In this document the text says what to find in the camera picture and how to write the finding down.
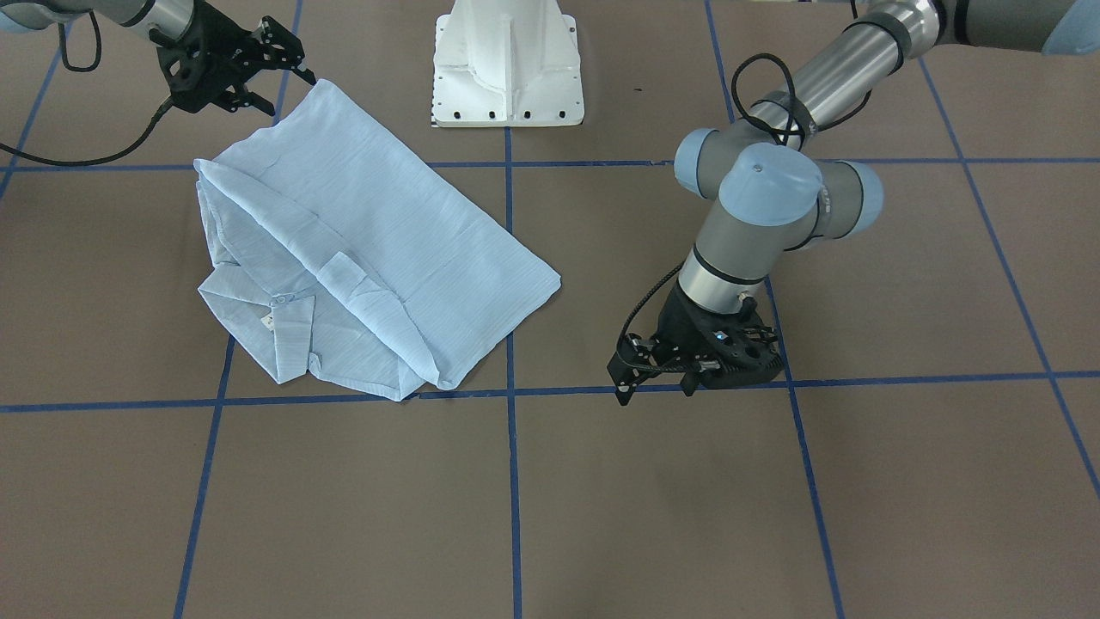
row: gray robot arm segment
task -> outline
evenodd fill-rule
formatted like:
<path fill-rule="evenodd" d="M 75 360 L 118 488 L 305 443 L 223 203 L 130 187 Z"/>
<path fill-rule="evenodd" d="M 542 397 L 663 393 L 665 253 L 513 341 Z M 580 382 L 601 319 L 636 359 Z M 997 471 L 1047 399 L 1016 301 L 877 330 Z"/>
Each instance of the gray robot arm segment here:
<path fill-rule="evenodd" d="M 142 36 L 156 29 L 172 40 L 187 31 L 195 13 L 194 0 L 0 0 L 0 12 L 15 24 L 42 30 L 96 11 Z"/>
<path fill-rule="evenodd" d="M 627 325 L 616 343 L 607 371 L 620 405 L 660 374 L 682 373 L 691 396 L 700 385 L 756 385 L 782 372 L 776 336 L 756 312 L 761 281 L 784 250 L 866 228 L 883 199 L 867 166 L 814 162 L 795 150 L 905 60 L 944 43 L 1088 53 L 1100 47 L 1100 0 L 875 2 L 791 76 L 793 88 L 754 103 L 748 121 L 690 133 L 676 151 L 676 179 L 714 203 L 657 331 L 642 340 Z"/>

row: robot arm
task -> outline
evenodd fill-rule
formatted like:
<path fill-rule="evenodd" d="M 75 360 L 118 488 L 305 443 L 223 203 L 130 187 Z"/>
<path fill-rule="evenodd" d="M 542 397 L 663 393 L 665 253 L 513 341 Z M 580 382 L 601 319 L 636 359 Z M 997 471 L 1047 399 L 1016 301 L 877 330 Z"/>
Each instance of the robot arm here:
<path fill-rule="evenodd" d="M 245 84 L 263 69 L 288 69 L 316 84 L 301 42 L 271 16 L 249 32 L 205 0 L 0 0 L 0 30 L 29 32 L 96 11 L 148 38 L 168 82 L 172 106 L 197 112 L 209 103 L 233 112 L 271 101 Z"/>
<path fill-rule="evenodd" d="M 946 43 L 1087 54 L 1100 47 L 1100 0 L 876 2 L 789 85 L 747 114 L 738 104 L 746 121 L 690 133 L 676 151 L 676 179 L 714 203 L 657 332 L 627 333 L 628 319 L 619 335 L 607 369 L 620 405 L 660 374 L 683 374 L 691 396 L 700 385 L 768 383 L 783 371 L 777 338 L 756 312 L 765 277 L 783 251 L 867 228 L 883 195 L 869 167 L 799 151 L 906 60 Z"/>

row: silver metal tube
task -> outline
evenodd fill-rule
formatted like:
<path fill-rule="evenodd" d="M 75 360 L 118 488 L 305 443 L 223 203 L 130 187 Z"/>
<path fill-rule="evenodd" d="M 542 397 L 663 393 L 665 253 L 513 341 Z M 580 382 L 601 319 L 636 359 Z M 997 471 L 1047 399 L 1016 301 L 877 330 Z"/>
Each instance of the silver metal tube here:
<path fill-rule="evenodd" d="M 939 15 L 930 0 L 880 2 L 872 12 L 890 15 L 909 33 L 909 58 L 915 58 L 936 43 Z M 876 84 L 898 66 L 899 45 L 886 30 L 868 23 L 856 23 L 832 44 L 814 56 L 794 76 L 794 89 L 802 104 L 818 125 L 832 122 L 851 108 Z M 787 86 L 780 88 L 787 91 Z M 776 129 L 785 129 L 788 110 L 765 101 L 749 113 Z M 798 122 L 793 124 L 798 130 Z M 792 135 L 788 145 L 799 148 L 802 141 Z"/>
<path fill-rule="evenodd" d="M 193 0 L 156 0 L 148 13 L 129 27 L 142 35 L 147 35 L 155 27 L 169 38 L 178 40 L 191 25 L 194 12 Z"/>
<path fill-rule="evenodd" d="M 746 295 L 756 296 L 761 284 L 735 284 L 711 273 L 704 267 L 695 252 L 688 254 L 680 268 L 680 287 L 696 305 L 715 314 L 735 314 L 741 308 Z"/>
<path fill-rule="evenodd" d="M 794 74 L 794 90 L 821 125 L 839 118 L 897 65 L 898 44 L 893 37 L 878 26 L 857 24 Z M 777 103 L 760 102 L 749 113 L 776 129 L 787 128 L 788 111 Z M 799 130 L 798 122 L 792 130 Z M 802 142 L 791 135 L 788 145 L 798 148 Z"/>

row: blue tape line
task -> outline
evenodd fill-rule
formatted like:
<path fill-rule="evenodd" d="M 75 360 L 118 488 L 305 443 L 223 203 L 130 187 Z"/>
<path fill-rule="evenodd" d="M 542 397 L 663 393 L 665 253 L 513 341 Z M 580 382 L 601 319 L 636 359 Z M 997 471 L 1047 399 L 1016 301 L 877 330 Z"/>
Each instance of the blue tape line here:
<path fill-rule="evenodd" d="M 512 169 L 512 128 L 504 128 L 504 195 L 505 195 L 505 228 L 515 233 L 513 226 L 513 187 Z M 521 545 L 519 527 L 519 452 L 516 431 L 516 352 L 515 334 L 508 334 L 505 340 L 508 360 L 507 367 L 507 402 L 508 402 L 508 483 L 512 496 L 512 612 L 514 619 L 524 616 L 524 578 L 521 568 Z"/>
<path fill-rule="evenodd" d="M 46 90 L 50 89 L 50 82 L 54 78 L 54 73 L 57 70 L 57 65 L 62 60 L 62 52 L 58 49 L 54 52 L 54 59 L 50 62 L 50 68 L 46 69 L 46 76 L 42 79 L 42 86 L 38 88 L 38 93 L 34 97 L 34 103 L 31 104 L 31 113 L 26 115 L 26 122 L 23 123 L 23 132 L 19 134 L 19 142 L 15 143 L 15 150 L 23 150 L 26 146 L 26 140 L 31 135 L 31 126 L 34 125 L 34 119 L 38 115 L 38 109 L 42 108 L 42 101 L 46 98 Z M 12 155 L 11 159 L 8 161 L 8 172 L 4 173 L 3 179 L 0 180 L 0 199 L 3 199 L 4 192 L 8 190 L 8 185 L 11 183 L 11 175 L 18 169 L 16 163 L 19 162 L 19 155 Z"/>
<path fill-rule="evenodd" d="M 814 521 L 817 523 L 817 539 L 822 546 L 822 557 L 825 560 L 825 572 L 828 575 L 829 590 L 833 594 L 833 608 L 837 619 L 845 619 L 844 600 L 840 597 L 840 583 L 836 576 L 836 566 L 833 563 L 833 548 L 828 541 L 828 529 L 825 527 L 825 513 L 822 510 L 821 497 L 817 494 L 817 478 L 814 475 L 813 460 L 810 457 L 810 443 L 806 441 L 806 432 L 802 424 L 802 411 L 799 407 L 799 397 L 795 393 L 795 382 L 791 372 L 791 358 L 787 354 L 787 344 L 783 342 L 783 327 L 779 319 L 779 303 L 776 301 L 776 290 L 771 285 L 771 277 L 765 277 L 765 287 L 768 290 L 768 298 L 771 300 L 771 316 L 776 322 L 776 333 L 779 336 L 779 354 L 787 360 L 783 374 L 787 383 L 787 396 L 791 401 L 791 417 L 794 420 L 794 431 L 799 438 L 799 450 L 802 452 L 802 468 L 806 476 L 806 487 L 810 490 L 810 504 L 814 510 Z"/>
<path fill-rule="evenodd" d="M 959 158 L 963 159 L 963 172 L 966 173 L 967 181 L 970 184 L 970 191 L 974 194 L 974 199 L 978 203 L 978 211 L 981 213 L 981 219 L 986 223 L 986 231 L 989 233 L 989 239 L 993 243 L 993 248 L 997 251 L 997 257 L 1001 262 L 1001 268 L 1004 269 L 1004 276 L 1009 280 L 1009 287 L 1012 288 L 1012 296 L 1016 299 L 1016 306 L 1020 308 L 1020 314 L 1023 317 L 1024 324 L 1027 327 L 1027 334 L 1032 339 L 1032 344 L 1035 345 L 1035 352 L 1038 354 L 1038 358 L 1043 364 L 1046 377 L 1050 382 L 1050 389 L 1054 391 L 1054 397 L 1058 401 L 1058 408 L 1062 409 L 1062 417 L 1066 420 L 1066 425 L 1069 428 L 1069 434 L 1074 439 L 1074 444 L 1077 445 L 1077 453 L 1080 455 L 1081 464 L 1085 465 L 1085 471 L 1089 476 L 1089 480 L 1092 483 L 1092 490 L 1096 493 L 1097 499 L 1100 499 L 1100 478 L 1097 477 L 1096 467 L 1092 466 L 1092 460 L 1089 457 L 1088 450 L 1085 447 L 1085 442 L 1081 441 L 1081 435 L 1077 430 L 1077 423 L 1074 421 L 1074 416 L 1069 412 L 1066 399 L 1062 395 L 1062 388 L 1058 387 L 1057 376 L 1054 374 L 1054 369 L 1050 367 L 1050 361 L 1047 358 L 1046 352 L 1043 350 L 1043 343 L 1040 341 L 1038 332 L 1035 330 L 1035 324 L 1032 322 L 1031 313 L 1027 311 L 1027 303 L 1024 301 L 1023 294 L 1020 291 L 1020 286 L 1016 284 L 1015 275 L 1012 274 L 1012 267 L 1009 265 L 1009 259 L 1004 255 L 1001 241 L 997 236 L 997 230 L 993 228 L 993 220 L 989 217 L 986 202 L 981 198 L 981 191 L 978 190 L 978 184 L 975 181 L 974 174 L 970 172 L 970 165 L 963 156 L 963 146 L 959 144 L 959 140 L 955 133 L 955 128 L 952 125 L 950 118 L 947 117 L 947 108 L 944 107 L 944 101 L 939 97 L 939 91 L 936 89 L 936 84 L 932 79 L 932 73 L 924 63 L 924 58 L 920 58 L 919 60 L 921 64 L 921 70 L 924 71 L 924 79 L 928 82 L 928 89 L 932 90 L 932 97 L 935 99 L 936 107 L 939 109 L 939 115 L 944 119 L 944 125 L 947 128 L 947 134 L 952 139 L 952 144 L 955 145 L 955 152 L 959 155 Z"/>
<path fill-rule="evenodd" d="M 298 34 L 298 25 L 301 23 L 301 3 L 302 0 L 298 0 L 294 7 L 294 23 L 290 24 L 290 32 Z M 290 71 L 284 70 L 283 78 L 278 84 L 278 100 L 275 102 L 275 115 L 272 118 L 272 126 L 278 124 L 278 121 L 283 119 L 283 101 L 286 100 L 286 86 L 290 82 Z"/>
<path fill-rule="evenodd" d="M 1054 373 L 1059 380 L 1098 379 L 1100 371 L 1080 371 Z M 840 379 L 800 379 L 791 382 L 796 389 L 835 388 L 835 387 L 875 387 L 891 385 L 942 385 L 967 383 L 1012 383 L 1026 380 L 1046 380 L 1045 373 L 1020 373 L 996 375 L 945 375 L 945 376 L 909 376 L 880 378 L 840 378 Z M 787 389 L 785 382 L 768 383 L 740 387 L 741 390 Z M 678 385 L 642 385 L 639 394 L 663 394 L 680 391 Z M 614 394 L 609 386 L 579 387 L 536 387 L 517 388 L 517 398 L 537 396 L 600 396 Z M 455 400 L 465 398 L 507 398 L 506 389 L 483 389 L 470 391 L 425 391 L 413 394 L 408 400 Z M 283 405 L 340 405 L 349 402 L 388 402 L 385 398 L 369 394 L 321 395 L 321 396 L 271 396 L 255 398 L 226 398 L 226 407 L 278 407 Z M 133 400 L 118 402 L 59 402 L 46 405 L 0 405 L 0 414 L 26 413 L 61 413 L 61 412 L 95 412 L 125 410 L 160 410 L 160 409 L 204 409 L 215 407 L 218 400 Z"/>
<path fill-rule="evenodd" d="M 218 404 L 210 418 L 210 434 L 207 436 L 207 451 L 202 460 L 202 475 L 199 477 L 199 490 L 195 498 L 195 513 L 191 516 L 191 529 L 187 535 L 187 553 L 184 555 L 184 570 L 179 576 L 179 590 L 176 593 L 176 610 L 173 619 L 183 619 L 184 605 L 187 603 L 187 589 L 191 582 L 191 566 L 195 564 L 195 548 L 199 541 L 199 527 L 202 524 L 202 508 L 206 507 L 206 493 L 210 484 L 210 469 L 213 466 L 215 449 L 218 446 L 218 429 L 221 427 L 221 411 L 229 388 L 229 373 L 233 365 L 233 350 L 237 341 L 232 336 L 226 344 L 226 363 L 221 369 L 221 380 L 218 383 Z"/>
<path fill-rule="evenodd" d="M 706 20 L 711 26 L 711 43 L 714 45 L 714 58 L 718 65 L 718 78 L 722 80 L 722 93 L 726 99 L 726 113 L 729 117 L 729 122 L 734 122 L 736 119 L 734 117 L 733 97 L 730 97 L 729 88 L 726 86 L 725 64 L 722 58 L 722 48 L 718 46 L 718 34 L 714 25 L 714 14 L 711 11 L 711 0 L 706 0 L 705 5 Z M 783 329 L 779 320 L 779 305 L 776 302 L 776 295 L 771 287 L 770 277 L 765 278 L 765 285 L 768 289 L 768 297 L 771 299 L 772 317 L 776 321 L 776 333 L 779 335 L 780 355 L 783 356 L 783 360 L 787 360 L 787 366 L 783 368 L 785 379 L 784 383 L 788 398 L 791 402 L 791 416 L 794 419 L 794 429 L 799 436 L 799 447 L 802 451 L 802 467 L 806 475 L 806 486 L 810 489 L 810 502 L 813 506 L 814 519 L 817 522 L 817 538 L 821 541 L 822 555 L 825 559 L 825 570 L 828 575 L 829 589 L 833 593 L 833 607 L 836 611 L 837 619 L 845 619 L 844 601 L 840 598 L 840 586 L 836 577 L 836 568 L 833 565 L 833 550 L 828 542 L 828 531 L 825 528 L 825 517 L 822 512 L 821 501 L 817 496 L 814 466 L 810 458 L 810 446 L 806 443 L 805 432 L 802 427 L 802 413 L 799 409 L 799 397 L 798 394 L 795 394 L 794 376 L 791 373 L 790 367 L 791 360 L 787 355 L 787 345 L 783 343 Z"/>
<path fill-rule="evenodd" d="M 820 379 L 820 380 L 796 380 L 798 388 L 813 387 L 873 387 L 886 385 L 944 385 L 953 383 L 1003 383 L 1024 380 L 1045 380 L 1044 373 L 1021 373 L 1021 374 L 997 374 L 997 375 L 952 375 L 931 377 L 884 377 L 884 378 L 851 378 L 851 379 Z"/>
<path fill-rule="evenodd" d="M 55 167 L 53 165 L 21 165 L 13 172 L 26 173 L 59 173 L 59 172 L 182 172 L 194 170 L 195 166 L 185 163 L 147 164 L 147 165 L 96 165 L 90 167 Z"/>
<path fill-rule="evenodd" d="M 958 164 L 958 163 L 1004 163 L 1004 164 L 1090 164 L 1100 163 L 1100 157 L 868 157 L 851 158 L 857 163 L 869 165 L 926 165 L 926 164 Z M 663 167 L 673 165 L 671 158 L 658 161 L 641 158 L 604 159 L 604 161 L 514 161 L 513 167 Z M 436 161 L 428 162 L 432 168 L 446 167 L 506 167 L 503 161 Z M 3 173 L 35 173 L 35 172 L 163 172 L 163 170 L 190 170 L 194 166 L 187 163 L 177 164 L 136 164 L 136 165 L 97 165 L 92 167 L 54 167 L 48 165 L 0 165 Z"/>
<path fill-rule="evenodd" d="M 1100 163 L 1096 156 L 961 157 L 967 163 Z"/>
<path fill-rule="evenodd" d="M 711 0 L 703 2 L 703 7 L 706 8 L 706 25 L 711 29 L 711 45 L 714 47 L 714 62 L 718 65 L 718 79 L 722 81 L 722 96 L 726 100 L 726 115 L 729 118 L 729 122 L 733 122 L 735 119 L 734 98 L 729 95 L 729 85 L 726 79 L 726 67 L 722 62 L 722 46 L 718 45 L 718 31 L 714 26 L 714 11 L 711 9 Z"/>
<path fill-rule="evenodd" d="M 1076 379 L 1076 378 L 1100 378 L 1100 371 L 1097 372 L 1076 372 L 1076 373 L 1054 373 L 1055 378 L 1062 379 Z"/>
<path fill-rule="evenodd" d="M 428 163 L 428 167 L 505 167 L 507 163 L 503 161 L 436 161 Z"/>
<path fill-rule="evenodd" d="M 516 369 L 514 334 L 507 339 L 508 349 L 508 482 L 512 493 L 512 612 L 514 619 L 524 616 L 524 578 L 519 527 L 519 452 L 516 445 Z"/>
<path fill-rule="evenodd" d="M 514 167 L 660 167 L 672 165 L 671 158 L 608 158 L 603 161 L 514 161 Z"/>

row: black band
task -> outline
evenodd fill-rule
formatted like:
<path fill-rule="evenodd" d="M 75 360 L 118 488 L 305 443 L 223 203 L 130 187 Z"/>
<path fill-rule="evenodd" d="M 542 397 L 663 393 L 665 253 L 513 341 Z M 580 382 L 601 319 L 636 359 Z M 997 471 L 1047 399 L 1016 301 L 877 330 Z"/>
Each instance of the black band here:
<path fill-rule="evenodd" d="M 789 247 L 784 248 L 783 251 L 798 251 L 798 250 L 806 246 L 807 244 L 810 244 L 810 241 L 812 241 L 814 239 L 817 239 L 817 237 L 821 237 L 821 236 L 824 235 L 824 234 L 814 234 L 814 232 L 817 231 L 817 225 L 820 225 L 821 222 L 822 222 L 822 201 L 823 200 L 832 200 L 832 197 L 828 194 L 828 187 L 825 186 L 825 185 L 822 185 L 822 189 L 820 191 L 817 191 L 817 201 L 814 203 L 814 206 L 815 206 L 815 208 L 814 208 L 814 226 L 810 228 L 810 233 L 806 234 L 806 237 L 802 239 L 802 242 L 800 242 L 799 244 L 796 244 L 794 246 L 789 246 Z M 829 210 L 828 219 L 832 219 L 832 218 L 833 218 L 833 211 Z"/>
<path fill-rule="evenodd" d="M 939 32 L 936 34 L 936 41 L 943 41 L 944 32 L 947 31 L 947 9 L 944 7 L 944 0 L 932 0 L 932 5 L 936 8 L 936 16 L 939 18 Z"/>
<path fill-rule="evenodd" d="M 851 167 L 851 164 L 848 163 L 847 161 L 842 161 L 840 163 L 847 165 L 848 167 Z M 856 173 L 856 180 L 859 180 L 859 214 L 856 215 L 856 222 L 851 224 L 851 230 L 855 230 L 856 225 L 859 224 L 859 218 L 864 215 L 864 207 L 867 206 L 867 189 L 864 187 L 864 177 L 859 175 L 859 172 L 857 172 L 855 167 L 851 167 L 851 170 Z M 848 230 L 847 232 L 837 236 L 837 240 L 840 240 L 844 236 L 850 234 L 851 230 Z"/>
<path fill-rule="evenodd" d="M 146 15 L 148 15 L 148 12 L 153 10 L 153 4 L 156 4 L 156 0 L 145 0 L 145 5 L 142 7 L 140 11 L 138 11 L 136 15 L 130 18 L 123 23 L 120 23 L 119 25 L 121 25 L 122 27 L 130 27 L 132 25 L 138 25 L 139 23 L 141 23 L 143 19 L 145 19 Z"/>
<path fill-rule="evenodd" d="M 735 277 L 733 275 L 727 275 L 726 273 L 723 273 L 722 270 L 719 270 L 719 269 L 715 268 L 714 266 L 712 266 L 711 263 L 707 262 L 703 257 L 702 254 L 700 254 L 697 245 L 694 245 L 694 244 L 691 245 L 691 251 L 692 251 L 692 253 L 695 254 L 695 261 L 697 261 L 700 263 L 700 265 L 703 266 L 703 268 L 706 269 L 707 273 L 711 273 L 712 275 L 714 275 L 715 277 L 718 277 L 719 279 L 727 280 L 727 281 L 729 281 L 732 284 L 740 284 L 743 286 L 750 286 L 752 284 L 758 284 L 758 283 L 760 283 L 760 281 L 763 280 L 763 277 L 760 277 L 758 279 L 743 279 L 740 277 Z"/>
<path fill-rule="evenodd" d="M 966 33 L 966 14 L 970 9 L 970 0 L 958 0 L 955 5 L 955 40 L 964 45 L 972 45 Z"/>
<path fill-rule="evenodd" d="M 905 64 L 905 58 L 913 51 L 913 37 L 909 34 L 909 29 L 905 24 L 898 21 L 898 18 L 889 15 L 887 13 L 867 13 L 866 15 L 859 18 L 858 20 L 851 22 L 848 27 L 855 27 L 858 24 L 866 23 L 868 25 L 873 25 L 880 27 L 889 34 L 895 43 L 898 43 L 898 64 L 894 65 L 893 74 Z"/>
<path fill-rule="evenodd" d="M 817 121 L 810 113 L 810 109 L 806 108 L 798 97 L 791 98 L 791 95 L 785 90 L 772 90 L 765 95 L 759 101 L 752 103 L 755 107 L 757 103 L 761 102 L 776 103 L 777 106 L 788 110 L 794 122 L 799 123 L 799 129 L 802 131 L 803 142 L 806 142 L 810 137 L 817 134 Z M 799 144 L 799 150 L 802 150 L 802 144 Z"/>

